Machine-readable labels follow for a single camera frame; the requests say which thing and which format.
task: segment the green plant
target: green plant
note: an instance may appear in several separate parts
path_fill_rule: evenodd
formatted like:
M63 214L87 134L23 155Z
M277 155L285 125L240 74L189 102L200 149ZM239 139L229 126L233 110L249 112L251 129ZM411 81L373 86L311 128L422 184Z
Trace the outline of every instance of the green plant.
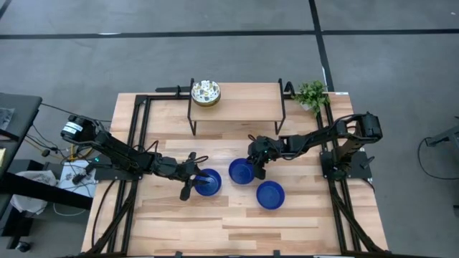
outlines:
M321 105L330 103L328 95L324 94L324 86L320 81L313 81L312 83L302 83L300 85L300 93L295 95L295 100L300 104L307 104L314 116L321 111Z

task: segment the robotic arm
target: robotic arm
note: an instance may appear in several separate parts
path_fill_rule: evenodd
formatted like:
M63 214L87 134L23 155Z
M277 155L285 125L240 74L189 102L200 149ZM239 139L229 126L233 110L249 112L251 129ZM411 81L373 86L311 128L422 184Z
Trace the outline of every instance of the robotic arm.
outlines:
M349 133L348 124L356 122L355 133ZM332 125L307 135L280 136L278 140L266 136L256 139L249 135L253 142L249 145L247 160L253 164L255 177L265 179L263 168L269 161L278 158L293 160L308 152L309 148L327 143L333 139L348 139L344 145L332 150L334 178L340 179L350 171L352 155L364 144L375 143L382 138L378 117L370 113L347 115L337 119Z
M196 158L196 153L192 152L186 161L177 163L175 158L162 156L156 150L155 152L139 151L114 138L100 122L91 118L71 115L60 135L67 142L79 147L94 148L109 157L111 164L105 167L110 166L133 174L153 173L170 180L184 182L185 185L180 193L182 201L189 198L193 186L207 183L191 179L193 175L208 177L197 166L198 163L208 159L207 156Z

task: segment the wooden table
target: wooden table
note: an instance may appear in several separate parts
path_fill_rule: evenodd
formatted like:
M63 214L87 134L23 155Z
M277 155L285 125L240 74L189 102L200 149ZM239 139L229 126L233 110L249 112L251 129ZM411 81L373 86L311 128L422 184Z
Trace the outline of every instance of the wooden table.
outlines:
M126 141L135 94L119 94L111 133ZM348 95L330 94L333 117L353 113ZM189 133L186 100L155 100L151 103L146 144L159 140L158 151L165 156L185 160L190 151L208 155L200 168L213 168L222 176L222 188L216 196L203 197L192 190L187 202L179 200L182 183L157 176L144 176L138 185L136 209L128 255L211 254L339 254L339 244L331 210L328 185L322 178L318 153L310 149L294 161L279 160L266 165L266 180L280 183L286 193L277 211L266 211L256 201L255 191L261 180L249 185L233 183L228 175L230 162L247 156L247 134L275 137L272 123L201 122L197 136ZM311 112L292 101L285 101L287 118L281 135L306 134L317 130ZM137 129L141 127L142 110ZM349 191L356 219L381 248L387 244L372 189L362 180L349 180ZM110 190L96 227L96 237L112 220L118 183ZM82 251L90 248L95 213L108 182L99 183L86 229ZM349 226L344 220L348 249ZM123 231L118 230L116 249L120 249Z
M283 86L279 82L219 82L221 98L217 105L200 107L194 101L190 105L190 122L196 134L196 122L238 121L238 122L278 122L285 119L283 112Z

